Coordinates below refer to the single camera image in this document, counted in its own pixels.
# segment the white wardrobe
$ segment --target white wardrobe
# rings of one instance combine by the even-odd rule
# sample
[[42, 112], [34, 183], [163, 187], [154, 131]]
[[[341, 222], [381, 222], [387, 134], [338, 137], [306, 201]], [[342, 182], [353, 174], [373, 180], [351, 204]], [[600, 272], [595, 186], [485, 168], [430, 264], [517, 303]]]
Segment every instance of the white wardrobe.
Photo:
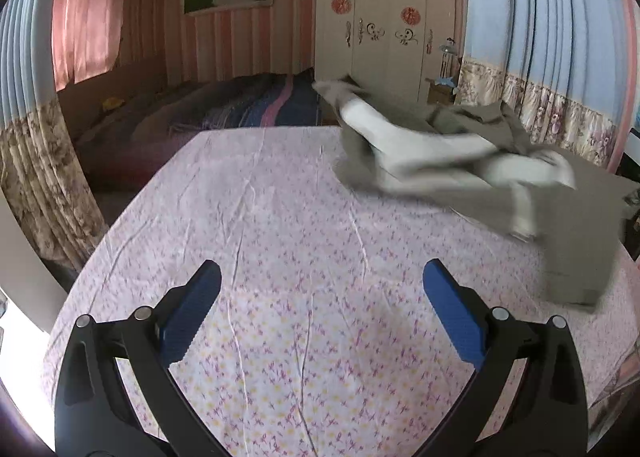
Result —
[[316, 0], [316, 79], [351, 74], [426, 101], [454, 31], [455, 0]]

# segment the black object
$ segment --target black object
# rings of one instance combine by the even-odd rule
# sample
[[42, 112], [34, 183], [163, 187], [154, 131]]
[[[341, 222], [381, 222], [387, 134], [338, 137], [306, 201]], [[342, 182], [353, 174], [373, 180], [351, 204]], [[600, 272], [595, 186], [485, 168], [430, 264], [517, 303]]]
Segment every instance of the black object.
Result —
[[[60, 457], [230, 455], [168, 371], [169, 362], [184, 356], [218, 296], [221, 280], [218, 265], [207, 260], [185, 286], [169, 290], [155, 309], [140, 307], [116, 322], [95, 323], [89, 315], [76, 321], [56, 394]], [[478, 368], [414, 457], [585, 455], [584, 384], [564, 319], [522, 322], [503, 308], [489, 309], [475, 291], [458, 285], [439, 260], [425, 267], [424, 286], [459, 354], [470, 357]], [[478, 328], [471, 329], [471, 337], [461, 331], [473, 327], [468, 322]], [[129, 358], [168, 443], [142, 430], [114, 358]], [[504, 425], [476, 442], [518, 358], [527, 358], [526, 370]]]

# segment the red paper cutting decoration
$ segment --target red paper cutting decoration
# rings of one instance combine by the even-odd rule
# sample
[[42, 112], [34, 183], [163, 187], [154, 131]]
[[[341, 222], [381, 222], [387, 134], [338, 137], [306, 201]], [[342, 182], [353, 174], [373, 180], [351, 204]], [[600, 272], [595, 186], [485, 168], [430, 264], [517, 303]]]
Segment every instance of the red paper cutting decoration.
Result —
[[331, 9], [338, 15], [344, 15], [351, 11], [350, 0], [332, 0]]
[[420, 23], [420, 13], [415, 8], [405, 8], [402, 10], [402, 13], [400, 13], [400, 16], [408, 26], [416, 26]]

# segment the wrinkled sheet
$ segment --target wrinkled sheet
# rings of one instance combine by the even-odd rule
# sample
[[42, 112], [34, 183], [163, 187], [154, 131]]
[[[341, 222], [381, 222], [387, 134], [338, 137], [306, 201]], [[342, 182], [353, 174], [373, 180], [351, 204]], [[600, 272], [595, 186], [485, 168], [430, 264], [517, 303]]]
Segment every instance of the wrinkled sheet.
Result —
[[[125, 318], [212, 259], [222, 292], [170, 370], [233, 455], [411, 455], [472, 373], [422, 290], [425, 262], [439, 257], [489, 306], [532, 321], [564, 315], [591, 404], [638, 336], [640, 285], [628, 255], [621, 251], [597, 313], [553, 305], [538, 298], [535, 246], [424, 202], [355, 195], [332, 172], [340, 151], [334, 127], [191, 140], [117, 220], [71, 290], [44, 361], [52, 401], [78, 315]], [[143, 427], [160, 435], [130, 367], [120, 368]]]

